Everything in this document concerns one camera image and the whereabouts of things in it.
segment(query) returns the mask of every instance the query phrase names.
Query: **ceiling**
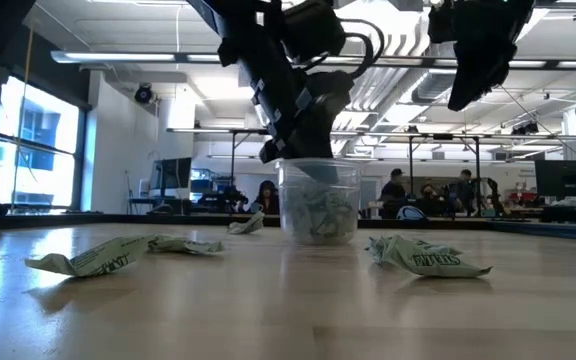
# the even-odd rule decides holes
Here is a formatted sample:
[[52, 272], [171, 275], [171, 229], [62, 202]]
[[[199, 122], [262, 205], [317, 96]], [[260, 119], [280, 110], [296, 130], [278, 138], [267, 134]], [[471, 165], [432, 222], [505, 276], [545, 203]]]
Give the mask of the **ceiling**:
[[[191, 7], [116, 3], [122, 1], [124, 0], [37, 0], [26, 24], [34, 24], [39, 34], [70, 51], [216, 52], [220, 43], [219, 37]], [[356, 0], [354, 3], [346, 3], [354, 6], [362, 1], [387, 3], [387, 0]], [[427, 39], [424, 26], [427, 26], [427, 20], [423, 14], [414, 13], [411, 17], [410, 13], [397, 12], [394, 7], [384, 7], [383, 11], [382, 8], [375, 7], [371, 9], [379, 11], [363, 12], [352, 9], [353, 11], [347, 11], [344, 16], [352, 14], [367, 18], [385, 28], [384, 31], [390, 35], [390, 54], [416, 55], [426, 50], [428, 44], [425, 42]], [[572, 21], [573, 15], [576, 15], [576, 12], [551, 10], [518, 42], [517, 56], [576, 58], [576, 22]], [[353, 44], [345, 51], [361, 52]], [[238, 70], [235, 66], [222, 68], [217, 65], [192, 64], [130, 65], [119, 70], [185, 73], [203, 99], [204, 111], [200, 111], [197, 116], [207, 125], [218, 126], [220, 118], [243, 121], [246, 114], [254, 114], [249, 100], [250, 90], [238, 88]], [[368, 96], [377, 97], [379, 100], [382, 95], [379, 106], [368, 109], [371, 110], [370, 116], [362, 118], [365, 119], [364, 124], [384, 117], [388, 110], [384, 106], [393, 105], [387, 103], [386, 95], [396, 91], [399, 81], [405, 80], [405, 70], [385, 70], [389, 72], [384, 69], [371, 69], [371, 72], [357, 81], [355, 100], [365, 100]], [[514, 71], [509, 75], [504, 87], [512, 97], [503, 89], [495, 89], [481, 102], [471, 104], [462, 112], [449, 111], [441, 102], [430, 106], [416, 116], [417, 119], [419, 116], [425, 119], [424, 122], [418, 122], [417, 126], [420, 131], [428, 132], [457, 132], [466, 128], [467, 131], [501, 130], [509, 133], [512, 122], [510, 127], [505, 129], [501, 129], [499, 125], [524, 113], [515, 103], [517, 100], [526, 110], [537, 110], [550, 130], [559, 131], [562, 118], [560, 111], [573, 105], [570, 101], [576, 100], [576, 72]], [[172, 96], [175, 92], [173, 83], [153, 84], [153, 88], [164, 97]], [[546, 93], [551, 95], [550, 100], [544, 100]], [[413, 119], [403, 120], [407, 123]], [[392, 130], [401, 128], [400, 119], [393, 121], [383, 118], [380, 124], [386, 127], [392, 124]]]

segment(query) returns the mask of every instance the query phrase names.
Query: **table surface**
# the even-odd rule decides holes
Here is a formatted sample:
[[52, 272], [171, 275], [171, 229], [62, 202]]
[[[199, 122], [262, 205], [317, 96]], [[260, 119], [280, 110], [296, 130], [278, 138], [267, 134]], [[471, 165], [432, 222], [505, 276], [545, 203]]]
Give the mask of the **table surface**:
[[[494, 266], [482, 279], [380, 268], [348, 246], [301, 247], [279, 229], [97, 224], [0, 233], [0, 360], [575, 359], [576, 241], [397, 231]], [[26, 268], [145, 233], [222, 240], [215, 257], [146, 254], [89, 279]]]

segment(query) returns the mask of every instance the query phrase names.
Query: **plastic container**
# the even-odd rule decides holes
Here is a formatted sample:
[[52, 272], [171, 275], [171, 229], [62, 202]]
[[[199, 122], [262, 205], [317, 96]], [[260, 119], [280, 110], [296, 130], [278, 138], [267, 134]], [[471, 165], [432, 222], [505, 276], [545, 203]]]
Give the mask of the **plastic container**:
[[341, 245], [357, 232], [362, 165], [333, 159], [280, 160], [281, 228], [306, 245]]

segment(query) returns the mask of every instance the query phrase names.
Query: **window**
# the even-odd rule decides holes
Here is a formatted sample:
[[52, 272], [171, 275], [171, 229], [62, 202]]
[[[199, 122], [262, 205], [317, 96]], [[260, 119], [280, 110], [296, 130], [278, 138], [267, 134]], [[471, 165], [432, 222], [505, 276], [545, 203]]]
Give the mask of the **window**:
[[8, 79], [0, 103], [0, 202], [71, 205], [79, 118], [79, 108], [30, 85], [24, 100], [24, 83]]

